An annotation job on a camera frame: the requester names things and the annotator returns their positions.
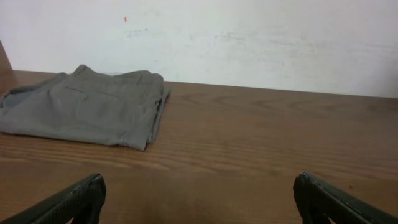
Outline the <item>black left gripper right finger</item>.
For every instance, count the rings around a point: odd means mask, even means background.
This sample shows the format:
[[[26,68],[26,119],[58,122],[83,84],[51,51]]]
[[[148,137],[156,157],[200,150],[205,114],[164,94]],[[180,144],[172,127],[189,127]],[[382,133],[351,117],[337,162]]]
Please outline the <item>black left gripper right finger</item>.
[[[304,224],[397,223],[397,217],[306,172],[295,178],[293,190],[294,200]]]

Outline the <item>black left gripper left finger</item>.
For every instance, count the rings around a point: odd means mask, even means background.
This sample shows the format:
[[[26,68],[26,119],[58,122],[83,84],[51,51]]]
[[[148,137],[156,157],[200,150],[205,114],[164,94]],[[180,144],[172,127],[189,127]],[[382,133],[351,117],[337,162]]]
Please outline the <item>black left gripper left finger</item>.
[[[1,224],[98,224],[106,198],[101,174],[91,174]]]

